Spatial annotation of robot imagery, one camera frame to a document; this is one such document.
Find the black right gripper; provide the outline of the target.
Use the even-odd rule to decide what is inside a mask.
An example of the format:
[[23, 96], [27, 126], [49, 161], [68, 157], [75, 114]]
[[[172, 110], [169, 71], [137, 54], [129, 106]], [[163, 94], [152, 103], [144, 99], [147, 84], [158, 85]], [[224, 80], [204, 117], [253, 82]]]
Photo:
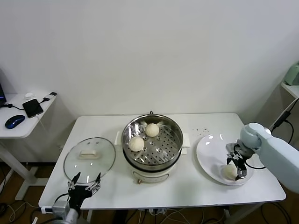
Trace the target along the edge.
[[249, 159], [249, 154], [242, 151], [241, 149], [234, 149], [232, 153], [227, 154], [226, 164], [227, 165], [236, 165], [237, 168], [237, 177], [236, 181], [246, 178], [247, 168], [245, 161]]

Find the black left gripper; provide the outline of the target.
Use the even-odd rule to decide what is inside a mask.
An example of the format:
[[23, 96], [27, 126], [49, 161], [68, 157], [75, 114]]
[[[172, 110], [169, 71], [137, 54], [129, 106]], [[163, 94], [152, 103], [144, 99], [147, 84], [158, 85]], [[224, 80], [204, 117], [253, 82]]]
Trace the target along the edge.
[[70, 181], [68, 181], [69, 205], [71, 209], [80, 209], [83, 201], [92, 197], [101, 187], [101, 173], [98, 174], [95, 182], [89, 186], [75, 186], [81, 172], [78, 172]]

